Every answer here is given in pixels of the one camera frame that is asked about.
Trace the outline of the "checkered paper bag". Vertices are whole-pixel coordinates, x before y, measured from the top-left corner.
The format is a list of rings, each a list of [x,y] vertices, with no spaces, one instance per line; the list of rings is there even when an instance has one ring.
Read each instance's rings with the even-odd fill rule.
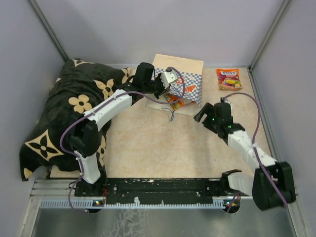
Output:
[[[204,62],[200,60],[187,59],[163,54],[156,54],[153,60],[156,76],[168,67],[174,67],[179,73],[178,80],[172,84],[168,93],[180,97],[185,101],[185,105],[180,107],[175,113],[193,116],[202,105],[202,70]],[[164,96],[159,98],[162,102],[167,102]],[[170,105],[155,103],[146,100],[146,107],[162,110],[161,107],[173,109]]]

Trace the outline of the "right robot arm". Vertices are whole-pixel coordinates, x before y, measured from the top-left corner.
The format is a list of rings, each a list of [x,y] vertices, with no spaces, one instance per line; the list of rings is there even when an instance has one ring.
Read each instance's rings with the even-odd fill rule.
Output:
[[[252,176],[241,171],[223,173],[220,188],[224,194],[230,196],[240,191],[251,196],[260,210],[296,201],[291,165],[286,161],[277,161],[256,145],[245,128],[234,122],[229,103],[206,103],[194,120],[201,122],[237,151],[253,172]]]

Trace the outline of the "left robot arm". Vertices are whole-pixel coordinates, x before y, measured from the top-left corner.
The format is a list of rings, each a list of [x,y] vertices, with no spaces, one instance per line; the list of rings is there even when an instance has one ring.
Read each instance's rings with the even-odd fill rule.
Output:
[[[158,103],[159,96],[167,92],[178,77],[178,72],[173,67],[168,67],[152,79],[154,72],[152,64],[141,63],[134,75],[114,83],[117,88],[111,96],[82,115],[76,114],[77,120],[62,134],[60,147],[63,149],[65,142],[70,146],[68,153],[76,157],[80,178],[86,182],[85,190],[92,196],[99,195],[103,190],[103,184],[99,180],[106,182],[106,174],[101,173],[98,154],[99,145],[104,141],[99,135],[102,128],[114,116],[149,94],[153,94],[153,102]]]

